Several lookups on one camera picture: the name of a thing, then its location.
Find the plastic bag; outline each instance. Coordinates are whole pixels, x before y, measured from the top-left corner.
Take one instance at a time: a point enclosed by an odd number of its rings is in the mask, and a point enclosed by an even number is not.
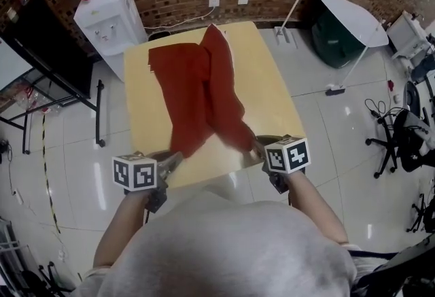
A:
[[[52,101],[50,99],[47,99],[44,95],[42,95],[40,92],[36,91],[32,87],[27,87],[21,92],[19,92],[14,97],[15,102],[19,107],[21,107],[23,110],[28,111],[30,109],[35,109],[36,107],[51,103]],[[35,113],[54,113],[58,114],[61,107],[59,105],[53,105],[46,107],[44,109],[40,109],[36,111]]]

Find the water dispenser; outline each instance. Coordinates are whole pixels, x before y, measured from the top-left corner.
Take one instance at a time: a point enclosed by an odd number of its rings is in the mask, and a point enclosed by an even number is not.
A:
[[[124,51],[147,41],[134,0],[83,0],[74,20],[114,73],[124,81]]]

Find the green trash bin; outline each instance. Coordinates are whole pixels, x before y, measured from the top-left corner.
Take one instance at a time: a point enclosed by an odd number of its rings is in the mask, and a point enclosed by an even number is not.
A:
[[[330,10],[325,10],[321,14],[311,32],[317,55],[336,69],[345,66],[364,49],[364,44],[358,41]]]

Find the wooden table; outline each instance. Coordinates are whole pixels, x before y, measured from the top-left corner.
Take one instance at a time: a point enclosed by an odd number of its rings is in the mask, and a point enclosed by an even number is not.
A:
[[[245,107],[243,120],[256,135],[305,136],[281,74],[252,22],[220,25],[234,56],[234,89]],[[125,86],[133,148],[144,154],[166,150],[172,124],[148,50],[174,43],[200,43],[205,29],[164,37],[129,48],[124,54]],[[171,188],[195,184],[243,168],[242,154],[211,136],[168,179]]]

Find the office chair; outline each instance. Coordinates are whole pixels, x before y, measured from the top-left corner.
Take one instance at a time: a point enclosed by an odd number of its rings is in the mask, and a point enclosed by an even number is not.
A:
[[[22,277],[26,281],[29,288],[24,289],[24,292],[31,293],[35,297],[49,297],[49,296],[59,296],[65,297],[62,292],[67,292],[70,294],[73,290],[61,287],[57,284],[56,279],[53,275],[54,263],[49,262],[48,264],[48,276],[44,273],[44,267],[39,266],[38,271],[44,278],[41,280],[34,272],[30,270],[24,270],[21,272]]]
[[[386,117],[380,116],[375,111],[371,112],[372,115],[378,118],[378,124],[382,124],[385,130],[385,136],[387,137],[387,141],[378,139],[366,140],[366,145],[376,143],[385,147],[387,150],[382,162],[381,170],[373,175],[375,179],[378,179],[379,176],[382,175],[390,158],[393,160],[394,164],[394,166],[390,169],[392,173],[397,169],[397,157],[400,157],[402,167],[408,173],[414,171],[416,168],[421,167],[422,165],[435,167],[435,150],[431,150],[425,156],[421,156],[419,149],[423,145],[424,140],[415,133],[414,129],[404,126],[406,117],[408,115],[408,110],[404,109],[397,115],[393,124],[393,136],[391,136]],[[423,115],[424,119],[422,121],[429,125],[429,117],[425,108],[423,108]]]
[[[419,199],[421,200],[420,207],[415,203],[412,205],[412,208],[417,212],[417,219],[406,231],[416,233],[420,229],[421,221],[423,221],[424,230],[427,233],[435,233],[435,196],[431,199],[429,205],[425,204],[423,193],[419,195]]]

